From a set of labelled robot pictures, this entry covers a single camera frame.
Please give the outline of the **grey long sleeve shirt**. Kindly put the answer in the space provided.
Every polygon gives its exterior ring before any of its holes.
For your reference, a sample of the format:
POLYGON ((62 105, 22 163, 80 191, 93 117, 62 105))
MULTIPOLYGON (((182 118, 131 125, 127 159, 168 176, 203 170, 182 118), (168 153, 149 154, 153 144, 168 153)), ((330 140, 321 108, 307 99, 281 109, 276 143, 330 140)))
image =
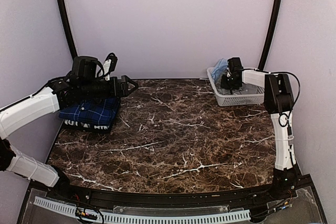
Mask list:
POLYGON ((239 89, 228 90, 224 88, 218 88, 218 93, 222 95, 248 95, 248 94, 256 94, 258 90, 258 86, 252 84, 245 84, 239 89))

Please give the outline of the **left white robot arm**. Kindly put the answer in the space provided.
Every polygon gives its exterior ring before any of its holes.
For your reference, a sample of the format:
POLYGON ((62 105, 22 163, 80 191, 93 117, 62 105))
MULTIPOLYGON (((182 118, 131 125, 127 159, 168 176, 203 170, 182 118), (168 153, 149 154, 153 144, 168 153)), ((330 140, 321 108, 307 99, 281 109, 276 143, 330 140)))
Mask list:
POLYGON ((82 100, 129 96, 139 85, 126 75, 120 79, 110 76, 117 61, 114 53, 103 63, 91 56, 75 57, 66 76, 53 78, 37 92, 1 108, 1 170, 42 183, 61 200, 71 200, 74 189, 61 170, 22 153, 7 138, 36 119, 82 100))

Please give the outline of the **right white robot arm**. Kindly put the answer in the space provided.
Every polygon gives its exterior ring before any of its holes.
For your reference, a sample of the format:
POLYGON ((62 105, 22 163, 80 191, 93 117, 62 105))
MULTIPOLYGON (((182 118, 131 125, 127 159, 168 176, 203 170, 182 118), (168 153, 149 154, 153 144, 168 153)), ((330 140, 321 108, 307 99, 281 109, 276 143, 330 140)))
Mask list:
POLYGON ((270 115, 276 145, 276 160, 268 195, 273 200, 285 198, 298 183, 298 165, 295 158, 292 111, 297 102, 293 97, 290 72, 264 72, 243 67, 228 67, 224 84, 236 89, 252 84, 264 89, 264 107, 270 115))

